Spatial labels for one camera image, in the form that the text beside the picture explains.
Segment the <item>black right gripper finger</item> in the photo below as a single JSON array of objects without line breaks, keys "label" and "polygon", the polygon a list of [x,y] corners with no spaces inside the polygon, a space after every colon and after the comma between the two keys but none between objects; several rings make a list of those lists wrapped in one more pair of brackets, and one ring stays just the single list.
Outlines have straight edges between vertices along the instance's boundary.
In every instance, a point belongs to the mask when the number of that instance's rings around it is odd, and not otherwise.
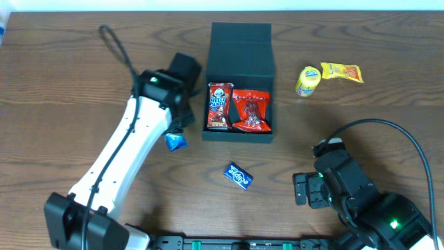
[{"label": "black right gripper finger", "polygon": [[306,192],[307,175],[303,173],[296,173],[293,174],[292,179],[293,179],[296,205],[303,206],[307,202],[307,192]]},{"label": "black right gripper finger", "polygon": [[307,198],[312,209],[330,206],[329,193],[324,184],[324,178],[319,173],[310,173],[307,184]]}]

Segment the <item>blue Oreo cookie pack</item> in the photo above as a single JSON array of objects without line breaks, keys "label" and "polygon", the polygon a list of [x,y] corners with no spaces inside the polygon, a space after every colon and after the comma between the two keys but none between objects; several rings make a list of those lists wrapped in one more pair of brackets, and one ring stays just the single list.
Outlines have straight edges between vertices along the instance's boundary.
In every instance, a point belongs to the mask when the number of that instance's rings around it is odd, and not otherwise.
[{"label": "blue Oreo cookie pack", "polygon": [[166,133],[164,140],[169,151],[176,151],[188,147],[187,141],[182,133]]}]

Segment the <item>red Hello Panda box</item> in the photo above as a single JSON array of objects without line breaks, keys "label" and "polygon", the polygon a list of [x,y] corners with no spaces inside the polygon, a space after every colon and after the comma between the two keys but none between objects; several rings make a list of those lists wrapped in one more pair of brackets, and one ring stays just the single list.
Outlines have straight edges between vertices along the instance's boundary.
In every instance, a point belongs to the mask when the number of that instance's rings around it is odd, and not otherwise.
[{"label": "red Hello Panda box", "polygon": [[208,87],[210,88],[210,99],[208,105],[207,128],[214,130],[231,129],[228,114],[234,85],[229,82],[211,82],[208,84]]}]

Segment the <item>dark green box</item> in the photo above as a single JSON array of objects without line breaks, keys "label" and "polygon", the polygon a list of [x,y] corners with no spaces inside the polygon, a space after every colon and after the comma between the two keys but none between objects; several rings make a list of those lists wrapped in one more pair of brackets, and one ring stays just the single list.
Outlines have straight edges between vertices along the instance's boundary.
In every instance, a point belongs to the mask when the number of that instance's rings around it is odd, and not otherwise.
[{"label": "dark green box", "polygon": [[[210,48],[204,80],[202,139],[221,142],[271,143],[275,137],[272,26],[260,23],[212,23]],[[211,82],[234,84],[234,89],[268,92],[271,99],[266,109],[268,133],[248,133],[238,128],[207,128]]]}]

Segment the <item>red snack bag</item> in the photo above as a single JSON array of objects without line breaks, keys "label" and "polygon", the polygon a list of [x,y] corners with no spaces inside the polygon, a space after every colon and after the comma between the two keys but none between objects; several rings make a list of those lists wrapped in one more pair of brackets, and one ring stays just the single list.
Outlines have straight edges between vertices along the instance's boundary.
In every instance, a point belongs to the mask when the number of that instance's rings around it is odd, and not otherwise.
[{"label": "red snack bag", "polygon": [[240,118],[232,127],[249,133],[271,132],[271,127],[266,122],[269,92],[235,89],[232,98]]}]

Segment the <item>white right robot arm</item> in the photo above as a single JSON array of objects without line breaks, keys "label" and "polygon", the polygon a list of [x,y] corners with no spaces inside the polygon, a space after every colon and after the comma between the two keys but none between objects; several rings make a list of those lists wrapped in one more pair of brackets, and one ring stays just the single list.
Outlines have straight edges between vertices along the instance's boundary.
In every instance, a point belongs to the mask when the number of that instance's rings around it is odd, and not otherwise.
[{"label": "white right robot arm", "polygon": [[380,192],[350,154],[318,157],[314,172],[293,175],[296,204],[331,207],[347,232],[326,249],[435,249],[432,225],[408,198]]}]

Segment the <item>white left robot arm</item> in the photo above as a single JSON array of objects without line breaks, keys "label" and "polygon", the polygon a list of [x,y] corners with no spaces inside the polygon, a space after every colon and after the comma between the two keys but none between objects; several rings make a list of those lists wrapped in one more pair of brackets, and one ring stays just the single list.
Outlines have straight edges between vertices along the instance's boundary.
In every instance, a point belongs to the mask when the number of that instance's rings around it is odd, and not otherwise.
[{"label": "white left robot arm", "polygon": [[200,75],[159,69],[134,78],[133,93],[108,143],[69,194],[52,193],[44,216],[56,249],[147,249],[150,236],[118,222],[126,195],[157,140],[188,124]]}]

